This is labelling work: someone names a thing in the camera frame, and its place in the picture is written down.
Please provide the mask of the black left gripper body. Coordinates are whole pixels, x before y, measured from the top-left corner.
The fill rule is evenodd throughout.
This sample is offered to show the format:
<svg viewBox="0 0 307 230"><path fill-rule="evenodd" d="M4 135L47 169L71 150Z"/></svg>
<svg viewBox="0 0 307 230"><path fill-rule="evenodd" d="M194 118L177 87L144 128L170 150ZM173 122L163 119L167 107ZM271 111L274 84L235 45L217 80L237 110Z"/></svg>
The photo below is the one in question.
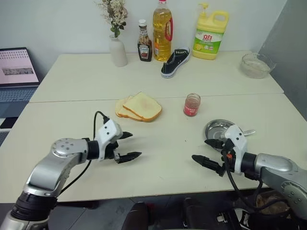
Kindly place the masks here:
<svg viewBox="0 0 307 230"><path fill-rule="evenodd" d="M104 160L114 159L116 163L120 162L120 155L117 152L118 142L109 143L105 148Z"/></svg>

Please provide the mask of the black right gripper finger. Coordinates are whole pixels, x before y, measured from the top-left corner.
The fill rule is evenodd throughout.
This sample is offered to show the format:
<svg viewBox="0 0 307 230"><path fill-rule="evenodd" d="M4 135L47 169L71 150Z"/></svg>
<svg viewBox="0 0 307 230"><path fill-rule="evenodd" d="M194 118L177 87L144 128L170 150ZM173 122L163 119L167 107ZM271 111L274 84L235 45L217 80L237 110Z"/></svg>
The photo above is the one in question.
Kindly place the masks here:
<svg viewBox="0 0 307 230"><path fill-rule="evenodd" d="M219 176L223 177L225 173L225 165L224 163L219 165L219 163L210 160L209 158L201 155L192 155L192 159L197 162L202 167L215 171Z"/></svg>
<svg viewBox="0 0 307 230"><path fill-rule="evenodd" d="M207 139L204 142L215 150L222 150L224 147L224 142L219 139Z"/></svg>

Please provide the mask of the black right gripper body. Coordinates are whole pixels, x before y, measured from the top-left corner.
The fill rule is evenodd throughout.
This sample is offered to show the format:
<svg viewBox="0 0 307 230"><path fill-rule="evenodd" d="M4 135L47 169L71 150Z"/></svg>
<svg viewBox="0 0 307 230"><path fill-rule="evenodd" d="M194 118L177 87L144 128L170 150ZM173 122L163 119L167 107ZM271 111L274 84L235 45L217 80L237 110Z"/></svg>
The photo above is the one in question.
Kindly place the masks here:
<svg viewBox="0 0 307 230"><path fill-rule="evenodd" d="M226 172L226 167L225 167L226 162L228 162L230 172L232 172L232 173L234 172L234 169L235 169L235 152L234 152L233 148L234 148L234 144L233 144L232 140L228 138L224 142L224 146L221 150L221 154L222 154L221 160L223 161L223 164L222 164L222 171L220 172L220 176L223 176Z"/></svg>

